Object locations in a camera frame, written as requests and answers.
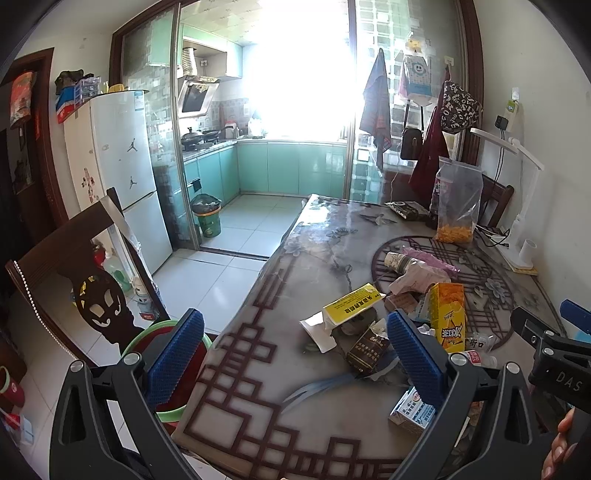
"yellow box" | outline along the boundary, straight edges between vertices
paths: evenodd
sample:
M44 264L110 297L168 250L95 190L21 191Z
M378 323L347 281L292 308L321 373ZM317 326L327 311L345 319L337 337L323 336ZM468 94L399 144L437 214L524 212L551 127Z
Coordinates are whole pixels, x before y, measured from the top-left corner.
M370 308L386 295L380 293L371 283L365 284L322 309L324 321L338 327L364 310Z
M463 352L466 340L464 285L437 283L431 289L429 314L435 337L447 353Z

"hanging towel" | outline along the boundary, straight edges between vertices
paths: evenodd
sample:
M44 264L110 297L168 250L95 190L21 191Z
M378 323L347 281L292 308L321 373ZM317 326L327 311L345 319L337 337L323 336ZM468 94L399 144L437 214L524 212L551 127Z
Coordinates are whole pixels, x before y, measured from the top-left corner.
M446 69L446 80L450 79L449 69ZM414 167L413 175L408 184L417 194L423 206L429 206L435 185L435 175L439 170L439 157L449 158L449 151L443 132L441 131L441 107L443 105L443 86L439 93L437 108L433 111L431 123L427 130L423 149Z
M390 96L388 94L388 73L384 51L380 48L374 66L369 74L363 91L365 107L359 123L359 129L374 138L378 149L376 166L384 170L384 152L392 146L390 132Z

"bottle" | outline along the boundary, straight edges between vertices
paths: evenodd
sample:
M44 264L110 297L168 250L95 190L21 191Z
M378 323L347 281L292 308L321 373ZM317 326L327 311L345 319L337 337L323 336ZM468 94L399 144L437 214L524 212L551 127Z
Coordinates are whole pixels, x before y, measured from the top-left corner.
M121 290L129 291L131 289L131 283L129 283L129 280L125 275L125 270L121 264L121 260L119 260L119 258L114 256L111 252L105 252L103 268L117 281L121 287Z
M139 316L141 316L144 320L148 320L149 322L155 322L158 320L158 318L160 318L160 314L156 308L156 305L154 305L152 298L148 294L148 290L146 290L144 287L144 283L139 277L134 277L132 283L137 296L136 301L139 307ZM156 290L156 295L158 295L158 298L162 300L160 297L160 291L156 285L154 285L154 289Z
M496 357L489 355L488 353L468 350L466 352L461 352L461 354L465 356L472 365L476 365L477 367L496 368L498 365Z

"white desk lamp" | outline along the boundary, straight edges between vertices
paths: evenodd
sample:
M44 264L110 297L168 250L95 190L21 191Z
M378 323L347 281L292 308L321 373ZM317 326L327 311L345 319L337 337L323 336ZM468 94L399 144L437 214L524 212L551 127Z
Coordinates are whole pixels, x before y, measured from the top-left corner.
M522 247L520 240L521 234L523 233L523 221L525 220L525 214L527 213L527 209L530 207L531 199L535 192L535 186L538 183L540 172L544 170L544 165L523 145L521 145L520 141L516 138L510 138L509 141L505 141L502 138L496 137L488 132L485 132L484 130L479 130L477 128L470 129L470 132L474 135L484 138L485 140L488 140L489 142L494 143L495 145L498 145L501 148L504 148L505 150L510 151L515 155L519 155L520 153L523 154L524 157L529 158L536 166L534 179L530 185L527 196L525 197L521 211L517 217L515 217L513 225L511 225L509 236L506 239L506 244L508 244L509 247L504 247L503 245L496 246L501 255L503 255L505 260L507 260L507 263L515 268L530 270L534 268L534 264L531 261L531 256L536 249L536 244L533 243L533 241L526 239ZM501 242L503 240L503 236L493 236L492 240L495 243Z

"cup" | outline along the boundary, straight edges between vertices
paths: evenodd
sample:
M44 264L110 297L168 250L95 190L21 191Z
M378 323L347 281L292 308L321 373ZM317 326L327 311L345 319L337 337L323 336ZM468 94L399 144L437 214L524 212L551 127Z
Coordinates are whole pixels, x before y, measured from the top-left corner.
M532 259L537 248L538 246L532 240L525 239L523 247L521 247L521 251L519 252L519 259L524 264L533 265Z

